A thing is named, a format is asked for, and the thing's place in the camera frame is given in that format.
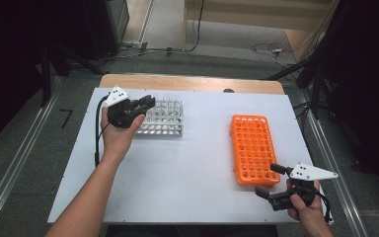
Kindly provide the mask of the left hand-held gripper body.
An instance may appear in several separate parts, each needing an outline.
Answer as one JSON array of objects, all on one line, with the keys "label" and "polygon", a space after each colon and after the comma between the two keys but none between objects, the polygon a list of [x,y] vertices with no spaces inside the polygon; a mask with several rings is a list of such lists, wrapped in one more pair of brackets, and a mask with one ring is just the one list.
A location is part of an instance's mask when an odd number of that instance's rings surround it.
[{"label": "left hand-held gripper body", "polygon": [[126,91],[114,86],[105,101],[108,109],[108,122],[115,127],[130,128],[134,119],[143,114],[144,106],[140,100],[130,100]]}]

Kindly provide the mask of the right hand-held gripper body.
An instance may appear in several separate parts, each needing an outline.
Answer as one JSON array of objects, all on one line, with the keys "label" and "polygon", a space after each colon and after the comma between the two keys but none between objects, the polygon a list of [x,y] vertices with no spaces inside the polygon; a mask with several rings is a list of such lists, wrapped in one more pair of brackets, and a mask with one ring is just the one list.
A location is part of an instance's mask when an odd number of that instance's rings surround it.
[{"label": "right hand-held gripper body", "polygon": [[269,195],[268,202],[271,204],[273,210],[293,208],[290,197],[294,194],[299,195],[307,205],[310,205],[317,194],[314,182],[336,179],[339,176],[336,172],[301,162],[298,162],[294,168],[285,168],[291,187],[283,193]]}]

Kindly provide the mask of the metal test tube rack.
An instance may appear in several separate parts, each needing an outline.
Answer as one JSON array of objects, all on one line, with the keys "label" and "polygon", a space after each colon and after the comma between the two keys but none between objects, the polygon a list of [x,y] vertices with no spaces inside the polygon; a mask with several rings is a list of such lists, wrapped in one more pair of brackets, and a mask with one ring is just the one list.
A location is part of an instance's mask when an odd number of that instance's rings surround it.
[{"label": "metal test tube rack", "polygon": [[139,135],[156,136],[182,136],[184,131],[184,105],[181,109],[174,111],[174,100],[170,100],[170,110],[164,109],[164,100],[160,100],[159,110],[150,109],[145,121],[137,130]]}]

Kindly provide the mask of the orange plastic test tube rack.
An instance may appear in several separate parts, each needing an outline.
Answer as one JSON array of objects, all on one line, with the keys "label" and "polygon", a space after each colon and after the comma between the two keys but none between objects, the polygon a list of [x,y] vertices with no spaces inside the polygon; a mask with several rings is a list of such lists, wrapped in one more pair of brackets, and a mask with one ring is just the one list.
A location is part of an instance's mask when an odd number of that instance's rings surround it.
[{"label": "orange plastic test tube rack", "polygon": [[280,175],[270,169],[276,156],[266,117],[233,115],[230,135],[239,185],[272,187],[280,182]]}]

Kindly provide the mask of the person's right hand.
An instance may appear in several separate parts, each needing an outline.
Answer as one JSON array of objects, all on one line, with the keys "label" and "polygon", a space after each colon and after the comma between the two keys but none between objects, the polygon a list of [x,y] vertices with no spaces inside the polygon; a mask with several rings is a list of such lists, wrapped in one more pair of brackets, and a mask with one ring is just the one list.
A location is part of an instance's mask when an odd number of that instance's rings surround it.
[{"label": "person's right hand", "polygon": [[307,205],[304,200],[297,194],[290,197],[293,208],[287,210],[287,214],[297,220],[304,229],[314,227],[326,227],[327,223],[324,218],[322,201],[319,196],[315,196],[313,202]]}]

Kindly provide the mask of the person's left hand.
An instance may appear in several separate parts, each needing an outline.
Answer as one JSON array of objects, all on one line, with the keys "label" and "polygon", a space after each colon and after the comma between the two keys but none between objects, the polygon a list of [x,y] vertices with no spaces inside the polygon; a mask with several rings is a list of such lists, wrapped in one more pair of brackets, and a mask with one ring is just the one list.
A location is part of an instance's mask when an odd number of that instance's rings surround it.
[{"label": "person's left hand", "polygon": [[136,131],[140,128],[145,115],[137,116],[129,128],[115,127],[108,121],[108,109],[102,109],[101,129],[104,152],[101,162],[105,165],[118,166],[125,157]]}]

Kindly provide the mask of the wooden table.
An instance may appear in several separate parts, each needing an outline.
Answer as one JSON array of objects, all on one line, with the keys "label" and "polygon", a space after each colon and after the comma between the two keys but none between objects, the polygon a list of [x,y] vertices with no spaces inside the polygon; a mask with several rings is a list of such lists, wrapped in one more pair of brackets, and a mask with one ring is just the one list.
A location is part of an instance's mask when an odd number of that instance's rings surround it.
[{"label": "wooden table", "polygon": [[151,74],[107,74],[102,77],[102,88],[111,88],[114,85],[130,89],[203,92],[224,92],[231,89],[235,93],[284,94],[278,81]]}]

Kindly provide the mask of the dark cabinet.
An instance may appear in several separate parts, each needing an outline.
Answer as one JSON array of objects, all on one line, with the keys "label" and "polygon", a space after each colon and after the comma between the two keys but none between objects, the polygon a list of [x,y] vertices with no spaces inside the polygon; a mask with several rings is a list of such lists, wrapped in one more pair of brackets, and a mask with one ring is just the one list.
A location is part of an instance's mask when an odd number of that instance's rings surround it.
[{"label": "dark cabinet", "polygon": [[118,53],[129,22],[126,0],[82,0],[93,54],[106,59]]}]

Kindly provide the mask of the black metal stand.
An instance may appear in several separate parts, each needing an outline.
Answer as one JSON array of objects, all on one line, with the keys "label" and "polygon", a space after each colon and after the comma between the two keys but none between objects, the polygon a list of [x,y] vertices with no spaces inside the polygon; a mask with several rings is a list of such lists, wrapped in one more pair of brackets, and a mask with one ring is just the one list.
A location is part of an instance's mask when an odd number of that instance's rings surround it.
[{"label": "black metal stand", "polygon": [[298,70],[300,70],[300,75],[295,80],[295,84],[299,89],[305,89],[312,85],[311,100],[306,108],[312,112],[315,119],[319,119],[320,92],[324,84],[324,76],[322,65],[317,56],[308,56],[296,64],[286,66],[281,71],[266,77],[266,80],[276,81]]},{"label": "black metal stand", "polygon": [[47,42],[41,48],[41,80],[42,80],[42,100],[41,106],[44,107],[51,97],[50,66],[53,66],[56,73],[61,76],[68,76],[70,66],[66,59],[71,58],[80,65],[89,69],[95,74],[105,75],[106,71],[93,65],[90,61],[81,57],[79,54],[57,42]]}]

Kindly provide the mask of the person's dark clothing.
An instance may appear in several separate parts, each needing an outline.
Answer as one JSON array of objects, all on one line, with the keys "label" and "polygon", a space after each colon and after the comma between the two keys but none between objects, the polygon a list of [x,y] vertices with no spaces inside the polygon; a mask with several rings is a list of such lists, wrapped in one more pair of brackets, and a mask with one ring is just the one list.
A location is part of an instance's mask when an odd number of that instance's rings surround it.
[{"label": "person's dark clothing", "polygon": [[275,225],[109,225],[105,237],[278,237]]}]

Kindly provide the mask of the dark curtain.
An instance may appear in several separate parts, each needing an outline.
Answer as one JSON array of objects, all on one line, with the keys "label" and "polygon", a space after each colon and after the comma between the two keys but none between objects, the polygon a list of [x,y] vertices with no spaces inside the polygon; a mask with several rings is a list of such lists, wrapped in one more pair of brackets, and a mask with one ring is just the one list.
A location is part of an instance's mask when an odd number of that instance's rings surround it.
[{"label": "dark curtain", "polygon": [[45,86],[39,64],[47,60],[69,73],[59,33],[76,7],[75,0],[0,0],[0,133]]},{"label": "dark curtain", "polygon": [[355,157],[379,175],[379,0],[341,0],[327,36],[323,67],[336,84],[329,106]]}]

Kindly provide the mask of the light wooden furniture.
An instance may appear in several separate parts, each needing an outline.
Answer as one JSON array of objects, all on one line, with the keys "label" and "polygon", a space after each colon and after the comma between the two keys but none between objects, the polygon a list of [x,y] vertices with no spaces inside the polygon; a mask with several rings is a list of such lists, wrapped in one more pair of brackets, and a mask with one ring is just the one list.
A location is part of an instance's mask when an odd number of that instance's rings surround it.
[{"label": "light wooden furniture", "polygon": [[339,0],[184,0],[183,48],[189,20],[316,32]]}]

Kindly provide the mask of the aluminium floor rail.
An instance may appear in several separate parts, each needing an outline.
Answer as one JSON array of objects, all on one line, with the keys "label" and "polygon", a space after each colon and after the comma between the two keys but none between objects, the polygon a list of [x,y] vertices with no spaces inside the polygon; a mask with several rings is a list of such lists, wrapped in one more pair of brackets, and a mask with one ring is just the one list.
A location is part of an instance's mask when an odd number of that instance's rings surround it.
[{"label": "aluminium floor rail", "polygon": [[0,181],[0,212],[30,156],[31,150],[33,149],[38,136],[40,135],[40,132],[52,111],[52,108],[58,98],[59,91],[65,81],[66,79],[64,77],[55,77],[50,87],[53,94],[50,96],[48,102],[38,110],[38,114],[36,115],[33,124],[29,128],[17,150],[17,153],[13,157],[12,162]]},{"label": "aluminium floor rail", "polygon": [[322,128],[321,117],[319,116],[319,103],[313,103],[308,94],[303,91],[299,92],[299,98],[305,104],[305,112],[301,116],[303,129],[305,123],[310,126],[310,130],[313,133],[312,140],[319,147],[320,159],[325,163],[326,168],[339,174],[336,179],[332,180],[332,185],[336,192],[333,200],[339,203],[338,208],[341,209],[342,216],[345,218],[345,223],[348,225],[351,235],[353,237],[369,237],[363,219],[344,179],[344,175],[336,161],[332,147]]}]

